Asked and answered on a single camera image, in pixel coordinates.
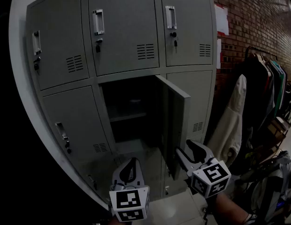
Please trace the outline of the white hanging jacket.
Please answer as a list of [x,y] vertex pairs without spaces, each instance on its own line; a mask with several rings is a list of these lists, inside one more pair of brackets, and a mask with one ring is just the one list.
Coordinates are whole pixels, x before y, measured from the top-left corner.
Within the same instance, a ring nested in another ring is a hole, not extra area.
[[224,161],[227,167],[232,165],[241,148],[246,88],[246,77],[241,75],[207,144],[214,157]]

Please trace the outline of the black hanging garment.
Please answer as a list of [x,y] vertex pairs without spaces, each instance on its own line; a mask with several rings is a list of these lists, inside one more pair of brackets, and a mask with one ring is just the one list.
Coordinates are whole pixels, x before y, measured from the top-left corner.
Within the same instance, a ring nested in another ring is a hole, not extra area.
[[274,75],[269,66],[256,56],[242,63],[242,75],[246,78],[245,106],[242,114],[242,143],[232,171],[245,173],[255,165],[255,152],[263,146],[262,127],[274,109]]

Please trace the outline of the large white wall paper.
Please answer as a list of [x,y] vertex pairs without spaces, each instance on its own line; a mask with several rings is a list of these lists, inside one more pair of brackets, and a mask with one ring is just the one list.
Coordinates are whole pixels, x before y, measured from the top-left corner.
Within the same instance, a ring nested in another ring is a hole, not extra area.
[[215,17],[217,32],[222,35],[229,35],[229,23],[228,23],[228,9],[226,7],[215,4]]

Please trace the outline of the grey metal locker cabinet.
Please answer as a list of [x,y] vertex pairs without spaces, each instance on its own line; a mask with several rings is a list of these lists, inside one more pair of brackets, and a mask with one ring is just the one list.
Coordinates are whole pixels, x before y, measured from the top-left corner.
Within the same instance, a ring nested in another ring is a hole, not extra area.
[[[167,28],[166,6],[175,7],[177,29]],[[93,32],[98,9],[101,35]],[[38,30],[41,53],[34,55]],[[177,33],[177,53],[171,32]],[[113,171],[130,158],[139,160],[151,200],[185,190],[182,170],[172,179],[159,148],[155,76],[191,96],[186,140],[203,142],[216,40],[213,0],[36,0],[27,6],[27,53],[42,112],[60,151],[100,200],[109,203]],[[69,137],[70,154],[57,122]]]

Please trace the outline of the narrow white wall paper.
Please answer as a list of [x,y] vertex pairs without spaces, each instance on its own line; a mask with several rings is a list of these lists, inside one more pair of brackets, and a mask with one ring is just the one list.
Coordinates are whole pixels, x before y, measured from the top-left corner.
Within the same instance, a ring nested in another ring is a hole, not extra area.
[[221,68],[221,51],[222,51],[222,40],[219,38],[217,39],[217,63],[216,68]]

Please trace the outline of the person's right forearm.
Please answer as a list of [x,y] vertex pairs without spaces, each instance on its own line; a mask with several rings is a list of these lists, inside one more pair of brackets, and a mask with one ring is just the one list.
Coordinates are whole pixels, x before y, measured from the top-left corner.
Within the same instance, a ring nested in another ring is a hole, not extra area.
[[206,199],[218,225],[253,225],[257,216],[239,207],[224,192]]

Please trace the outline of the grey locker door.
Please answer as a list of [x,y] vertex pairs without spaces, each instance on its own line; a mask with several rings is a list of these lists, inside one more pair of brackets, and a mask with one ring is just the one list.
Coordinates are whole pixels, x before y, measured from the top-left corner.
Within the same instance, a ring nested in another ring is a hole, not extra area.
[[176,149],[185,148],[191,96],[161,75],[155,76],[155,85],[159,148],[169,175],[177,180],[181,167]]

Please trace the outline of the black clothes rack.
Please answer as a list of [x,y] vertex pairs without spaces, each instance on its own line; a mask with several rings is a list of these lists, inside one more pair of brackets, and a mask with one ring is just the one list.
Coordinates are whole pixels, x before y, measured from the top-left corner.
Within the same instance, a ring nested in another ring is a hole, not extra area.
[[265,51],[265,50],[263,50],[263,49],[261,49],[261,48],[255,47],[255,46],[248,46],[248,47],[246,48],[246,51],[245,51],[245,60],[248,58],[249,52],[250,52],[251,50],[256,51],[256,52],[265,53],[265,54],[267,54],[267,55],[270,55],[270,56],[275,57],[275,59],[278,60],[277,55],[275,55],[275,54],[273,54],[273,53],[270,53],[270,52],[268,52],[268,51]]

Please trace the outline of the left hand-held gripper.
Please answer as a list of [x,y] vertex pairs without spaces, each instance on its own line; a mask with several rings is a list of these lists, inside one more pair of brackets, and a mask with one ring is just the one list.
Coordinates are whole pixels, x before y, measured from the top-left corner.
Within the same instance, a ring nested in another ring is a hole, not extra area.
[[112,210],[119,222],[133,222],[147,218],[150,187],[124,186],[145,185],[143,172],[137,158],[130,158],[122,163],[112,175],[109,192]]

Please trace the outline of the grey backpack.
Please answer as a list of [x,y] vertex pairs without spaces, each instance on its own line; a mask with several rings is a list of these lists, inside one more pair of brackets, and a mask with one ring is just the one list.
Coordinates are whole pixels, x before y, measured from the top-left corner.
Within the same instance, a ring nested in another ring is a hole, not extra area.
[[268,159],[242,175],[237,184],[246,184],[239,205],[255,225],[279,225],[283,211],[291,206],[291,157],[287,151]]

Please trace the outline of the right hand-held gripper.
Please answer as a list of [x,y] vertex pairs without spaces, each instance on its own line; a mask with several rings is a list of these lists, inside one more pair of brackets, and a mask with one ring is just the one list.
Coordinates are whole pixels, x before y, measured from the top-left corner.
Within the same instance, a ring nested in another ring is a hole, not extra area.
[[231,178],[225,163],[218,161],[207,146],[197,141],[188,139],[186,145],[192,151],[193,158],[179,147],[176,147],[175,154],[181,168],[191,178],[190,187],[205,199],[224,191]]

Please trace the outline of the brown cardboard box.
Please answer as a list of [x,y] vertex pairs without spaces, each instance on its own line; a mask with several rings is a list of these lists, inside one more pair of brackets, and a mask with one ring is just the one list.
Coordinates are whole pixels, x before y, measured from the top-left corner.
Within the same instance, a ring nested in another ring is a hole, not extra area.
[[268,125],[268,131],[272,134],[272,146],[277,150],[280,148],[284,139],[287,136],[291,122],[281,117],[275,117]]

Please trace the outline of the green hanging garment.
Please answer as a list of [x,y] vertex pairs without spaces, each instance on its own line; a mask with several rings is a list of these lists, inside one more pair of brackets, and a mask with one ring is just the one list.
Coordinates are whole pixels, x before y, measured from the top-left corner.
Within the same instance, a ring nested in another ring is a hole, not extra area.
[[272,112],[272,117],[275,118],[278,110],[281,108],[283,95],[286,84],[285,71],[280,67],[278,63],[270,60],[271,69],[274,75],[274,103],[275,107]]

